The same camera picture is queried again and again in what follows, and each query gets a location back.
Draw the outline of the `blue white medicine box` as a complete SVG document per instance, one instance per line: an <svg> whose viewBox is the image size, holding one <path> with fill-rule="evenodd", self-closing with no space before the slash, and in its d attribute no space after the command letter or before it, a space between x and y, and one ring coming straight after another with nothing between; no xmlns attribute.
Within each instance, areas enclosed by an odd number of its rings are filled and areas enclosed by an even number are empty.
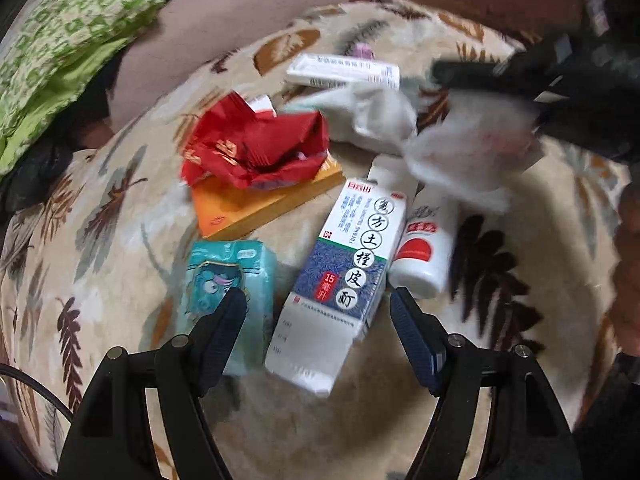
<svg viewBox="0 0 640 480"><path fill-rule="evenodd" d="M407 206L408 193L392 177L345 182L286 297L268 372L316 396L331 394L378 310Z"/></svg>

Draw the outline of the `black cloth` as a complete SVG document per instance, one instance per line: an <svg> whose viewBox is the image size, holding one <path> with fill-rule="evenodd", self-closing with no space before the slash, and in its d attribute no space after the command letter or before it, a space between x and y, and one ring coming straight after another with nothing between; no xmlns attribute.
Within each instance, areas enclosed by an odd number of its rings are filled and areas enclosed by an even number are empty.
<svg viewBox="0 0 640 480"><path fill-rule="evenodd" d="M72 159L73 151L68 145L49 140L36 142L1 179L1 213L14 214L43 203Z"/></svg>

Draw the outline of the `white bottle red label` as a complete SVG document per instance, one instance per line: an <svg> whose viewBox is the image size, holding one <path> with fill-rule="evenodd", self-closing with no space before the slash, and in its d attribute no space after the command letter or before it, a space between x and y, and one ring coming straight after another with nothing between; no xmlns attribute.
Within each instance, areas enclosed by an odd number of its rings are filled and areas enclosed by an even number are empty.
<svg viewBox="0 0 640 480"><path fill-rule="evenodd" d="M448 284L460 205L440 188L425 185L416 194L387 277L416 299L431 299Z"/></svg>

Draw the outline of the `small pink crumpled paper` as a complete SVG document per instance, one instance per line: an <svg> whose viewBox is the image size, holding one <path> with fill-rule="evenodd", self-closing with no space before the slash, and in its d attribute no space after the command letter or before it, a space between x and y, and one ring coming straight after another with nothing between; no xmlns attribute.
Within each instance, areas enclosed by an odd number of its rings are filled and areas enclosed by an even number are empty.
<svg viewBox="0 0 640 480"><path fill-rule="evenodd" d="M357 42L356 44L354 44L354 46L352 47L352 50L350 51L350 55L353 58L362 58L363 60L375 59L375 54L373 49L368 44L365 44L364 42Z"/></svg>

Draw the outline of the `long white medicine box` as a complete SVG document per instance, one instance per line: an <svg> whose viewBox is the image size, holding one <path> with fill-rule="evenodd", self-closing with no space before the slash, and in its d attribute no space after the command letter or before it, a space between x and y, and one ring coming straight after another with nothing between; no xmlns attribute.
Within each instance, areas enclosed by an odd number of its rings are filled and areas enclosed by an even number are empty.
<svg viewBox="0 0 640 480"><path fill-rule="evenodd" d="M311 88L336 88L356 82L382 84L388 88L400 86L400 69L395 64L364 58L327 54L300 54L285 71L290 84Z"/></svg>

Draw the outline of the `pink beige pillow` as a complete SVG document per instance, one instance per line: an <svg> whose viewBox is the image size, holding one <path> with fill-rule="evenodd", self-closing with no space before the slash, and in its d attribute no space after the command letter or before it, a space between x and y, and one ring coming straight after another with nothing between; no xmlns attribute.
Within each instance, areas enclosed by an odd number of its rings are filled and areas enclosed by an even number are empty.
<svg viewBox="0 0 640 480"><path fill-rule="evenodd" d="M110 99L117 131L194 70L283 28L314 6L350 0L170 0L126 49Z"/></svg>

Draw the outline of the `white tissue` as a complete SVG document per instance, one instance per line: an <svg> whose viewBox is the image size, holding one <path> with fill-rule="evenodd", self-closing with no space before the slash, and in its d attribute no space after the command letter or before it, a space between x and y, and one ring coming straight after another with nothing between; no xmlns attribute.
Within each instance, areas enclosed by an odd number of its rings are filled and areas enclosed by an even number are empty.
<svg viewBox="0 0 640 480"><path fill-rule="evenodd" d="M302 96L281 114L319 112L330 139L372 153L400 156L408 173L474 209L504 214L506 180L522 174L544 152L533 134L530 105L490 92L454 90L444 119L423 129L404 92L357 82Z"/></svg>

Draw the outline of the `orange flat box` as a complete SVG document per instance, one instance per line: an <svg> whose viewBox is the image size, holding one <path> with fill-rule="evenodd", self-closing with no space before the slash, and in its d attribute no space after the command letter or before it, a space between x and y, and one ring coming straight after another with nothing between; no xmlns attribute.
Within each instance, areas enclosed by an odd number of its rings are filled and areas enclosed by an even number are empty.
<svg viewBox="0 0 640 480"><path fill-rule="evenodd" d="M192 188L192 204L204 240L238 240L344 181L341 165L329 154L312 180L288 188L238 190L207 178Z"/></svg>

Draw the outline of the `teal tissue pack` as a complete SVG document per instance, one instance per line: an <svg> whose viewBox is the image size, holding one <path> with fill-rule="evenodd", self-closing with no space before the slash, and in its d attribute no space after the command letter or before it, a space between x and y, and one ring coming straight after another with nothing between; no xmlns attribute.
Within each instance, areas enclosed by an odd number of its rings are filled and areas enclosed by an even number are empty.
<svg viewBox="0 0 640 480"><path fill-rule="evenodd" d="M216 310L230 288L241 289L247 315L224 369L229 376L262 367L272 333L276 266L274 253L258 240L201 240L192 246L176 329L190 332L202 316Z"/></svg>

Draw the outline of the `green patterned quilt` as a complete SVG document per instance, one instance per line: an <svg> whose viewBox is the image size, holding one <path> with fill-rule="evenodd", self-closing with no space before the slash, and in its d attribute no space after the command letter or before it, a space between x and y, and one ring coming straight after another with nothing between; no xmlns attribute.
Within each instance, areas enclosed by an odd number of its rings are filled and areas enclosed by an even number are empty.
<svg viewBox="0 0 640 480"><path fill-rule="evenodd" d="M27 0L1 41L1 171L8 174L165 0Z"/></svg>

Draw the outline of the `red crumpled wrapper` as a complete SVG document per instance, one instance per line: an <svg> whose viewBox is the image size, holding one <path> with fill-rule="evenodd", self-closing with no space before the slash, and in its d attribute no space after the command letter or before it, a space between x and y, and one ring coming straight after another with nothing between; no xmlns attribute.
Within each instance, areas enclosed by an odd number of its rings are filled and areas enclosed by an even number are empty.
<svg viewBox="0 0 640 480"><path fill-rule="evenodd" d="M306 182L329 154L329 127L319 112L256 112L227 94L195 124L182 150L181 179L214 177L239 190L271 190Z"/></svg>

